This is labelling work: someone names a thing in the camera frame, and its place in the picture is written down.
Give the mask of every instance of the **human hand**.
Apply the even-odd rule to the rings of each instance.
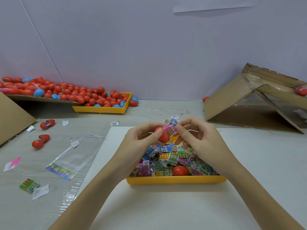
[[[213,124],[196,117],[188,117],[181,120],[176,129],[180,136],[175,144],[184,140],[184,149],[189,144],[197,156],[219,174],[226,176],[232,168],[240,164]]]
[[[159,141],[163,133],[162,129],[155,132],[157,127],[163,126],[165,126],[163,123],[145,123],[128,130],[114,156],[108,162],[110,166],[116,168],[120,180],[129,176],[149,146],[152,144],[165,145]]]

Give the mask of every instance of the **paper sheet on wall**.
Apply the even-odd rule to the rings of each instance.
[[[259,1],[260,0],[174,0],[173,12],[248,7],[258,5]]]

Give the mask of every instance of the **yellow tray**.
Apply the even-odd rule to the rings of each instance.
[[[218,183],[227,179],[221,175],[214,176],[169,176],[169,177],[129,177],[130,185],[141,184],[174,184],[174,183]]]
[[[115,113],[115,114],[125,114],[129,101],[132,99],[132,93],[121,93],[129,95],[128,100],[124,107],[98,107],[98,106],[80,106],[79,104],[74,104],[72,107],[75,112],[96,112],[96,113]]]

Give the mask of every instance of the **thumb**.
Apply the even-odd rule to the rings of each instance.
[[[162,133],[163,133],[163,130],[160,128],[157,131],[155,131],[154,133],[152,133],[150,136],[142,139],[141,141],[144,144],[148,145],[148,147],[149,147],[150,145],[155,144],[158,141],[158,139],[161,137]]]
[[[177,125],[176,129],[180,134],[180,136],[182,137],[182,139],[185,140],[190,146],[193,147],[193,145],[195,145],[195,143],[198,141],[198,139],[195,138],[194,135],[192,135],[188,130],[186,130],[181,125]]]

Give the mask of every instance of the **white wall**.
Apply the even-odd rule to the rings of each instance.
[[[20,0],[0,0],[0,77],[39,77],[61,82]]]
[[[181,100],[210,95],[246,62],[307,80],[307,0],[177,14],[173,0],[22,2],[67,82]]]

